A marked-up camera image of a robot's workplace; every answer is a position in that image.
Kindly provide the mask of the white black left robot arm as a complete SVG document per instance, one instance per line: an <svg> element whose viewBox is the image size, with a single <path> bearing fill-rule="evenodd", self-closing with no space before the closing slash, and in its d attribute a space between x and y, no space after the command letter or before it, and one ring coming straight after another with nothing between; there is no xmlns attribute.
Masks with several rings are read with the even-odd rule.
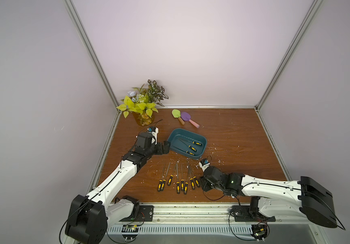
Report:
<svg viewBox="0 0 350 244"><path fill-rule="evenodd" d="M62 226L66 236L81 244L98 244L110 226L137 214L138 200L126 196L117 203L112 201L152 156L169 153L170 142L158 142L158 133L157 127L149 127L138 134L134 145L122 156L110 176L85 196L77 195L73 199Z"/></svg>

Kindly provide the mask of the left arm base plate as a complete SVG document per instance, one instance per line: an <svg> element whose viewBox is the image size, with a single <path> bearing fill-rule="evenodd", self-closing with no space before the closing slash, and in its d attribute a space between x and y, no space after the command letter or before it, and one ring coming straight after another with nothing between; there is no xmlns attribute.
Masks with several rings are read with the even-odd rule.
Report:
<svg viewBox="0 0 350 244"><path fill-rule="evenodd" d="M152 222L154 216L153 205L140 205L139 211L134 212L131 216L120 220L121 223L133 222Z"/></svg>

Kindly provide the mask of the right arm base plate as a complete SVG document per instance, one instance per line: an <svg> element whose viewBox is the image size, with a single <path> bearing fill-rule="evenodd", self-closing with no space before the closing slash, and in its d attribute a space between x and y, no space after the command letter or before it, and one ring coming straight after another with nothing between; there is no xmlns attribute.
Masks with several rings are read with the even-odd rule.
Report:
<svg viewBox="0 0 350 244"><path fill-rule="evenodd" d="M275 222L275 217L266 217L259 212L258 207L250 205L233 205L231 215L236 222Z"/></svg>

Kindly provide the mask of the teal plastic storage box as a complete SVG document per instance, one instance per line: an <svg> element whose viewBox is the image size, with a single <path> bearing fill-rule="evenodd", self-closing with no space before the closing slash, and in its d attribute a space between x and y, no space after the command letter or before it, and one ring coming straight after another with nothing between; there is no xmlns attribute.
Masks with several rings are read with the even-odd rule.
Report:
<svg viewBox="0 0 350 244"><path fill-rule="evenodd" d="M202 146L188 143L189 145L192 145L194 148L197 149L197 152L194 152L191 149L189 149L185 144L180 142L179 141L180 138L201 142ZM174 129L172 131L172 133L169 135L167 141L169 141L171 143L170 149L173 152L178 153L178 154L183 155L183 156L186 156L186 157L193 159L193 160L198 160L202 157L202 155L204 154L204 151L206 149L206 145L207 145L207 139L204 136L196 134L196 133L191 132L191 131L187 131L185 129L181 129L181 128ZM184 152L181 152L181 151L175 149L174 146L181 148L183 150L188 150L188 151L194 153L195 156L188 155Z"/></svg>

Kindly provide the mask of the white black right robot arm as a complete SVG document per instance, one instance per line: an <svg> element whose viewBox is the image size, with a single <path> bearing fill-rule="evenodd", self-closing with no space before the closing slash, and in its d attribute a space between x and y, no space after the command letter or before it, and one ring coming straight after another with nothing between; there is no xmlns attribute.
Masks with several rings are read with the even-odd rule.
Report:
<svg viewBox="0 0 350 244"><path fill-rule="evenodd" d="M322 227L338 227L332 193L310 177L302 176L300 181L275 181L242 173L225 174L210 164L200 167L204 192L216 189L232 198L251 197L248 213L253 217L307 218Z"/></svg>

